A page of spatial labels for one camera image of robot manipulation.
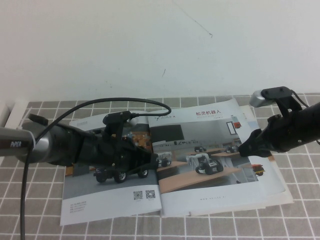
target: magazine page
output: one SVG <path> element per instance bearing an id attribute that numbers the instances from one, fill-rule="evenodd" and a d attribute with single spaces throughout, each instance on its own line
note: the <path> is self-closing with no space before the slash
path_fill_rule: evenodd
<path id="1" fill-rule="evenodd" d="M 254 162 L 238 152 L 251 128 L 235 99 L 148 120 L 164 217 L 265 202 Z"/>
<path id="2" fill-rule="evenodd" d="M 104 129 L 106 114 L 70 122 L 84 131 Z M 134 118 L 134 126 L 125 126 L 123 136 L 137 146 L 152 151 L 148 118 Z M 122 183 L 104 168 L 75 164 L 65 170 L 60 225 L 69 225 L 160 210 L 159 185 L 154 170 L 147 175 L 131 174 Z"/>
<path id="3" fill-rule="evenodd" d="M 251 128 L 251 131 L 258 129 L 257 120 L 252 113 L 250 106 L 241 106 L 241 111 L 245 115 L 245 118 Z M 282 204 L 290 204 L 293 203 L 293 197 L 286 185 L 286 182 L 278 168 L 278 165 L 274 158 L 271 156 L 269 158 L 261 158 L 261 157 L 249 157 L 250 161 L 254 163 L 258 163 L 261 165 L 263 169 L 256 169 L 255 172 L 259 182 L 261 183 L 262 187 L 265 189 L 266 193 L 266 202 L 261 204 L 261 206 L 256 205 L 255 208 L 264 208 L 268 206 L 274 205 L 282 205 Z M 233 209 L 223 209 L 218 208 L 214 209 L 210 212 L 208 211 L 195 211 L 191 212 L 191 216 L 199 216 L 204 214 L 217 214 L 222 212 L 230 212 L 230 211 L 243 211 L 243 210 L 251 210 L 253 209 L 252 205 L 242 205 L 236 206 Z"/>

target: printed photo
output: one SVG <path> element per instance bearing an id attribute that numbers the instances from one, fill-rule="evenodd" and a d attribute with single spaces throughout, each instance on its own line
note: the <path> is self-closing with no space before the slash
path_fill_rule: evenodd
<path id="1" fill-rule="evenodd" d="M 258 181 L 264 168 L 240 156 L 239 128 L 236 116 L 151 127 L 160 192 Z"/>
<path id="2" fill-rule="evenodd" d="M 135 126 L 125 126 L 123 137 L 131 138 L 137 145 L 152 151 L 151 136 L 147 123 L 137 123 Z M 63 199 L 75 198 L 87 194 L 142 185 L 157 185 L 157 176 L 154 170 L 145 170 L 127 174 L 126 172 L 108 171 L 106 168 L 97 168 L 75 164 L 66 167 Z"/>

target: grid tablecloth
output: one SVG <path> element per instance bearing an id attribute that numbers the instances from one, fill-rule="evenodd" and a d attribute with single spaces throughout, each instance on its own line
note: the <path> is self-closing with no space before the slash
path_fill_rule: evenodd
<path id="1" fill-rule="evenodd" d="M 320 102 L 320 93 L 299 94 L 309 105 Z M 153 98 L 175 108 L 192 107 L 235 98 L 248 105 L 250 96 Z M 84 101 L 30 102 L 30 113 L 52 122 Z M 104 102 L 87 106 L 62 122 L 124 110 L 155 111 L 141 102 Z M 259 126 L 279 114 L 275 105 L 253 109 Z M 274 155 L 294 198 L 293 204 L 266 209 L 226 212 L 197 217 L 161 218 L 159 212 L 59 226 L 64 168 L 31 164 L 26 197 L 27 240 L 320 240 L 320 146 L 315 142 Z M 23 164 L 6 157 L 0 166 L 0 240 L 18 240 L 19 202 Z"/>

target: black cable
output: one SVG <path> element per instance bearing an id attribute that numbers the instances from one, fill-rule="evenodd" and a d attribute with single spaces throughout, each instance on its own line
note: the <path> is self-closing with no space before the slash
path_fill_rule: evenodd
<path id="1" fill-rule="evenodd" d="M 171 108 L 161 102 L 148 100 L 148 99 L 142 99 L 142 98 L 131 98 L 131 97 L 108 97 L 108 98 L 100 98 L 96 100 L 86 101 L 84 103 L 81 103 L 70 110 L 66 111 L 64 114 L 59 116 L 56 120 L 54 120 L 49 126 L 47 126 L 40 134 L 36 137 L 35 143 L 37 144 L 38 141 L 46 135 L 47 132 L 50 131 L 58 122 L 60 122 L 62 119 L 64 119 L 69 114 L 72 114 L 74 111 L 83 108 L 85 106 L 91 105 L 91 104 L 97 104 L 97 103 L 103 103 L 103 102 L 123 102 L 123 101 L 130 101 L 130 102 L 140 102 L 140 103 L 147 103 L 147 104 L 154 104 L 161 107 L 166 108 L 168 111 L 164 113 L 133 113 L 132 115 L 134 117 L 139 116 L 165 116 L 171 113 Z"/>
<path id="2" fill-rule="evenodd" d="M 81 103 L 70 110 L 66 111 L 64 114 L 59 116 L 56 120 L 54 120 L 51 124 L 49 124 L 35 139 L 35 144 L 39 142 L 39 140 L 46 135 L 47 132 L 49 132 L 55 125 L 57 125 L 58 122 L 60 122 L 62 119 L 64 119 L 69 114 L 72 114 L 74 111 L 83 108 L 85 106 L 91 105 L 91 104 L 97 104 L 97 103 L 103 103 L 103 102 L 123 102 L 123 101 L 130 101 L 130 102 L 140 102 L 140 103 L 147 103 L 147 104 L 154 104 L 161 107 L 164 107 L 167 109 L 167 112 L 164 113 L 133 113 L 132 116 L 134 118 L 139 116 L 165 116 L 171 113 L 171 108 L 167 106 L 166 104 L 163 104 L 158 101 L 148 100 L 148 99 L 142 99 L 142 98 L 131 98 L 131 97 L 108 97 L 108 98 L 100 98 L 96 100 L 86 101 L 84 103 Z M 27 188 L 27 177 L 28 177 L 28 169 L 29 169 L 29 158 L 31 155 L 33 148 L 30 149 L 28 152 L 24 168 L 23 168 L 23 176 L 22 176 L 22 184 L 21 184 L 21 198 L 20 198 L 20 240 L 25 240 L 25 201 L 26 201 L 26 188 Z"/>
<path id="3" fill-rule="evenodd" d="M 26 161 L 23 168 L 23 176 L 21 183 L 21 197 L 20 197 L 20 240 L 25 240 L 25 203 L 26 203 L 26 189 L 27 189 L 27 177 L 28 177 L 28 169 L 29 169 L 29 156 L 32 152 L 33 148 L 30 149 L 26 156 Z"/>
<path id="4" fill-rule="evenodd" d="M 304 101 L 302 101 L 302 99 L 298 96 L 298 94 L 295 91 L 292 90 L 292 92 L 293 92 L 293 95 L 295 95 L 295 97 L 299 100 L 300 103 L 302 103 L 306 108 L 309 107 Z"/>
<path id="5" fill-rule="evenodd" d="M 296 99 L 298 99 L 300 103 L 302 103 L 306 108 L 309 107 L 304 101 L 302 101 L 302 99 L 298 96 L 298 94 L 296 94 L 295 91 L 292 90 L 292 92 L 293 92 L 293 95 L 295 95 Z"/>

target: qr code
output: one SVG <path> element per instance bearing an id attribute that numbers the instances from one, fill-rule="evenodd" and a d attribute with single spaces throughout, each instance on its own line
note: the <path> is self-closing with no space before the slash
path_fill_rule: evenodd
<path id="1" fill-rule="evenodd" d="M 134 200 L 139 200 L 144 198 L 142 191 L 134 191 L 133 195 L 134 195 Z"/>
<path id="2" fill-rule="evenodd" d="M 156 198 L 155 190 L 146 190 L 145 196 L 146 196 L 146 199 L 155 199 Z"/>

